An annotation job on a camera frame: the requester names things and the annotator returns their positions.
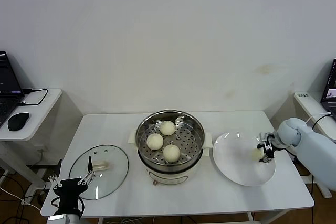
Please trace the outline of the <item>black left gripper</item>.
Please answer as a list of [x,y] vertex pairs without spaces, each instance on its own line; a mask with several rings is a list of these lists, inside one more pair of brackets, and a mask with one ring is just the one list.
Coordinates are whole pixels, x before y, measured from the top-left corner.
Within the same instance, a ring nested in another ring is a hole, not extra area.
[[88,159],[87,173],[83,178],[59,179],[62,159],[60,159],[48,180],[57,195],[53,202],[59,199],[59,205],[55,214],[83,214],[85,205],[80,194],[88,189],[94,177],[93,164],[91,156]]

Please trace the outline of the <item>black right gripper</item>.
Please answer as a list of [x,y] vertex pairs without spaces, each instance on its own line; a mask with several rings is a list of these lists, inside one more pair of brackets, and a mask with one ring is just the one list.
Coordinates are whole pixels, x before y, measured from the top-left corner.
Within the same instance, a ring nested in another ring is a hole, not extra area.
[[257,149],[264,148],[265,156],[259,160],[260,163],[269,163],[274,158],[274,149],[271,142],[260,142]]

